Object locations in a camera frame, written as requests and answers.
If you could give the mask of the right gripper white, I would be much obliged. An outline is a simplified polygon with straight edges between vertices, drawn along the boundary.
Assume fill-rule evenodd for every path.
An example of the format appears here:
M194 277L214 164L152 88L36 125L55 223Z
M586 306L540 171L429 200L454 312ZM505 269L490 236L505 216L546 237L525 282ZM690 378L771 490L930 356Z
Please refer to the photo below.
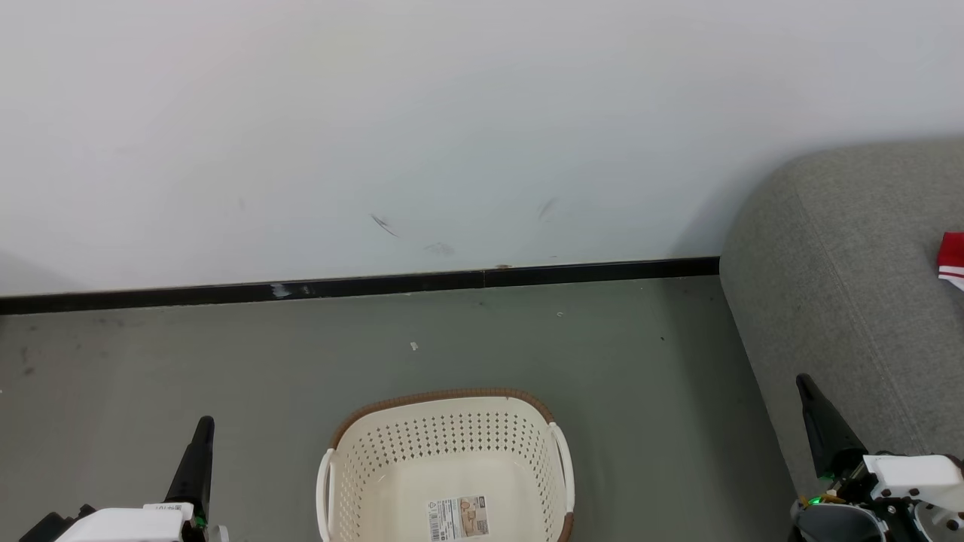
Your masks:
M950 454L868 454L846 419L813 378L795 378L810 457L815 473L833 480L816 497L801 497L798 507L816 504L870 505L872 502L925 502L927 507L964 513L964 462Z

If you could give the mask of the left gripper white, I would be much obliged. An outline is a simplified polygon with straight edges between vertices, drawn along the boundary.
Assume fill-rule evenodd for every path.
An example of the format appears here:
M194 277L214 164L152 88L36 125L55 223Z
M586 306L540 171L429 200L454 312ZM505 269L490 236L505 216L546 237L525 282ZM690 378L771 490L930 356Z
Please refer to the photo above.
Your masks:
M86 513L54 542L230 542L227 527L207 524L214 436L213 417L202 416L164 502Z

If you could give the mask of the red and white garment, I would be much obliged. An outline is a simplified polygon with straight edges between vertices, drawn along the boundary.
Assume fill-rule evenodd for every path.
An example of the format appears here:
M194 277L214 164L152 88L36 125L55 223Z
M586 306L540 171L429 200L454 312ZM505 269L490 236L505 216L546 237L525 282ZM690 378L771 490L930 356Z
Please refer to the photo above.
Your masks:
M964 292L964 231L946 231L937 256L938 278Z

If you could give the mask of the grey fabric sofa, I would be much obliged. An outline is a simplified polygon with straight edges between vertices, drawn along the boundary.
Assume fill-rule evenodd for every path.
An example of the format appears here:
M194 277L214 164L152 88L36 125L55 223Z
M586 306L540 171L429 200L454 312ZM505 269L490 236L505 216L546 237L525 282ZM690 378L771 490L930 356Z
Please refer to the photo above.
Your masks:
M822 489L795 378L870 452L964 460L964 291L938 278L964 231L964 136L789 161L738 213L720 279L798 494Z

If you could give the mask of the cream perforated laundry basket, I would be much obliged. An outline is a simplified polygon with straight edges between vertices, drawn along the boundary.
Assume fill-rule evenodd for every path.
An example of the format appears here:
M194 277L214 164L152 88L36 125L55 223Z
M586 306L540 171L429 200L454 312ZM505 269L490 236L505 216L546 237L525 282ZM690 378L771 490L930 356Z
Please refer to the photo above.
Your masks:
M571 542L572 454L532 394L424 392L347 416L318 467L318 531L322 542L430 542L428 502L479 495L491 534L459 542Z

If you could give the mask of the paper label sticker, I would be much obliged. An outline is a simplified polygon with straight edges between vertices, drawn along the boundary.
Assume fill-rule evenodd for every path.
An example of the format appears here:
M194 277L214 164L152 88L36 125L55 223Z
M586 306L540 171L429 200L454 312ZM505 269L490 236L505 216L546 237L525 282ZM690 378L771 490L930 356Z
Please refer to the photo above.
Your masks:
M491 534L485 496L464 496L427 503L430 542L459 542Z

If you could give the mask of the black wall baseboard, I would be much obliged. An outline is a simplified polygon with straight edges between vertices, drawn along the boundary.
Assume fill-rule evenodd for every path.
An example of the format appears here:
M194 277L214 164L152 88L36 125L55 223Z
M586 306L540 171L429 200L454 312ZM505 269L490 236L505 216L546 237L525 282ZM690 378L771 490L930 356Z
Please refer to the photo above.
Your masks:
M679 260L505 267L331 280L249 282L248 284L162 288L147 291L58 293L0 297L0 316L113 311L113 309L141 309L155 308L155 306L250 304L432 291L470 291L471 289L574 284L574 282L671 279L713 276L718 272L718 257L693 257L679 258Z

